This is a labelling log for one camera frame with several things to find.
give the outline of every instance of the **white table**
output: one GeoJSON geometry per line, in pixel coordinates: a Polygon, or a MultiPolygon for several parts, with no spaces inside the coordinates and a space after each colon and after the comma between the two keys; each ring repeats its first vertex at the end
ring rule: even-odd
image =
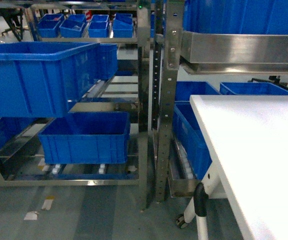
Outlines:
{"type": "Polygon", "coordinates": [[[190,103],[244,239],[288,240],[288,96],[190,103]]]}

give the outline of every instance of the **floor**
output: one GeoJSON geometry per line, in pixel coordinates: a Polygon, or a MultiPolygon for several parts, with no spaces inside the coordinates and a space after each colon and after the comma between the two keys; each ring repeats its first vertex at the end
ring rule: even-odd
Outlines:
{"type": "MultiPolygon", "coordinates": [[[[5,28],[0,17],[0,33],[5,28]]],[[[12,33],[0,36],[0,40],[16,42],[12,33]]],[[[24,40],[31,40],[28,32],[24,40]]],[[[136,54],[136,50],[121,49],[118,56],[136,59],[136,54]]],[[[192,77],[181,70],[178,79],[192,77]]],[[[149,172],[151,183],[152,164],[149,172]]],[[[153,199],[149,208],[142,212],[137,196],[137,186],[0,187],[0,240],[197,239],[195,220],[185,229],[176,226],[175,219],[183,213],[189,199],[167,197],[161,203],[153,199]],[[51,209],[41,210],[48,196],[54,197],[51,209]],[[37,220],[24,220],[30,211],[38,213],[37,220]]],[[[243,239],[226,199],[212,199],[207,204],[211,240],[243,239]]]]}

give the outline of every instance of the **white table leg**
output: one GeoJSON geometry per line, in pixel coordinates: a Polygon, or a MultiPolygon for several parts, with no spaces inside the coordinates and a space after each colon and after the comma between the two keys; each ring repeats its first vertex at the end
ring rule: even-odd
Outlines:
{"type": "Polygon", "coordinates": [[[208,225],[206,200],[213,193],[214,189],[221,182],[216,167],[212,163],[202,181],[196,186],[194,196],[189,201],[184,214],[176,219],[176,224],[181,228],[185,228],[196,216],[198,240],[208,240],[208,225]]]}

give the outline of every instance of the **caster wheel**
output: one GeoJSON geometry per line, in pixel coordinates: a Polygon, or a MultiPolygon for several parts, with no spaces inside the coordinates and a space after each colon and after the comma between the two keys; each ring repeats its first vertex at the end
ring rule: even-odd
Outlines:
{"type": "Polygon", "coordinates": [[[184,228],[186,228],[188,226],[188,223],[186,223],[185,220],[184,220],[184,214],[180,214],[180,215],[177,216],[176,225],[180,229],[184,229],[184,228]]]}

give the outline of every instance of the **black chair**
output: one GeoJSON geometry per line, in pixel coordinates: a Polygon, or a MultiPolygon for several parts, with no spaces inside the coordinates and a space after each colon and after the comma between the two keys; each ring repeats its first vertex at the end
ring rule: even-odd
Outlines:
{"type": "Polygon", "coordinates": [[[27,30],[23,28],[23,10],[0,8],[0,16],[4,18],[5,22],[9,26],[9,28],[5,29],[5,31],[1,33],[2,36],[12,31],[16,39],[21,42],[23,40],[24,30],[27,30]]]}

